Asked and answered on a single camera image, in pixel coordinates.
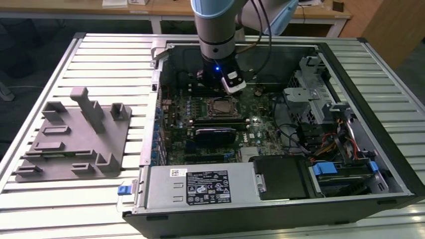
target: aluminum extrusion table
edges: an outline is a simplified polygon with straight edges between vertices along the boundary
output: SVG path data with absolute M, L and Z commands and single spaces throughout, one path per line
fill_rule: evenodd
M 41 92 L 10 148 L 0 163 L 1 238 L 141 238 L 117 208 L 117 186 L 138 174 L 145 109 L 154 104 L 147 97 L 154 70 L 151 52 L 166 41 L 197 40 L 193 35 L 75 34 Z M 275 37 L 274 41 L 326 42 L 362 93 L 378 119 L 425 181 L 425 107 L 401 82 L 367 43 L 357 39 Z M 101 105 L 122 102 L 133 109 L 119 176 L 113 179 L 16 183 L 10 176 L 21 165 L 42 119 L 45 102 L 75 106 L 68 95 L 72 87 L 86 86 L 89 97 Z M 335 83 L 341 100 L 343 96 Z M 131 207 L 131 196 L 122 198 Z M 354 224 L 259 231 L 197 238 L 423 238 L 425 206 L 377 213 Z

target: red wire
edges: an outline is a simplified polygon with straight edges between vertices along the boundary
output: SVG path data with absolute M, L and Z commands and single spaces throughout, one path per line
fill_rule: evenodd
M 353 139 L 350 139 L 350 138 L 346 138 L 346 139 L 353 143 L 354 159 L 358 159 L 358 157 L 357 157 L 357 144 L 355 144 L 355 141 L 353 141 Z
M 327 136 L 330 136 L 330 135 L 335 135 L 335 133 L 327 133 L 327 134 L 325 134 L 323 138 L 321 139 L 321 146 L 325 145 L 325 140 L 326 140 Z

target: metal bracket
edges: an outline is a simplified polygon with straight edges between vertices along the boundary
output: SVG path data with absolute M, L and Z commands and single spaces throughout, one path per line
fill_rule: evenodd
M 349 109 L 350 105 L 347 103 L 326 103 L 322 108 L 323 120 L 331 120 L 331 112 L 343 112 Z
M 150 48 L 150 56 L 153 60 L 158 60 L 167 55 L 167 49 L 173 48 L 174 46 L 166 47 L 166 41 L 155 40 L 151 42 Z
M 286 99 L 291 102 L 309 102 L 319 99 L 315 90 L 307 88 L 286 88 L 283 92 Z
M 265 183 L 263 183 L 263 176 L 261 174 L 257 174 L 255 177 L 257 182 L 257 189 L 259 193 L 263 193 L 266 191 Z

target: warning label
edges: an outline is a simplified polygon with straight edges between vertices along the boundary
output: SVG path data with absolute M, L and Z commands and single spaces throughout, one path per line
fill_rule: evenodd
M 186 173 L 186 203 L 191 205 L 230 203 L 226 171 Z

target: black cable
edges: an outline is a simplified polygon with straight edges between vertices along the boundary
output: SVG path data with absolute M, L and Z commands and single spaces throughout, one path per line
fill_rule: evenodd
M 257 14 L 257 17 L 258 17 L 258 21 L 259 21 L 259 35 L 258 35 L 258 40 L 257 42 L 261 41 L 261 37 L 262 37 L 262 20 L 261 20 L 261 16 L 259 16 L 259 11 L 258 11 L 258 8 L 257 8 L 257 4 L 254 3 L 253 0 L 250 0 L 251 2 L 251 6 L 253 6 L 253 9 L 254 9 L 254 12 Z
M 258 35 L 257 41 L 255 41 L 253 44 L 250 44 L 249 46 L 246 46 L 243 49 L 241 49 L 241 50 L 237 52 L 237 54 L 241 54 L 241 53 L 243 53 L 245 51 L 247 51 L 249 49 L 251 49 L 253 47 L 255 47 L 257 44 L 261 42 L 261 38 L 262 38 L 262 21 L 261 21 L 261 16 L 259 16 L 258 8 L 257 8 L 257 5 L 255 5 L 255 3 L 254 3 L 253 0 L 250 0 L 250 3 L 251 3 L 251 6 L 253 6 L 253 9 L 254 9 L 254 12 L 257 13 L 257 17 L 258 17 L 258 21 L 259 21 L 259 35 Z
M 303 6 L 298 4 L 298 6 L 302 8 L 302 24 L 305 24 L 305 12 L 303 12 Z
M 262 14 L 263 14 L 265 22 L 266 22 L 266 27 L 267 27 L 267 53 L 266 53 L 266 59 L 265 59 L 262 65 L 259 66 L 259 68 L 255 70 L 254 75 L 257 75 L 259 73 L 259 71 L 263 69 L 263 67 L 270 59 L 270 55 L 271 55 L 271 27 L 270 27 L 270 22 L 267 19 L 267 15 L 265 12 L 262 1 L 258 0 L 258 3 L 259 3 L 259 7 L 262 10 Z
M 289 141 L 287 151 L 290 151 L 290 148 L 291 148 L 291 141 Z

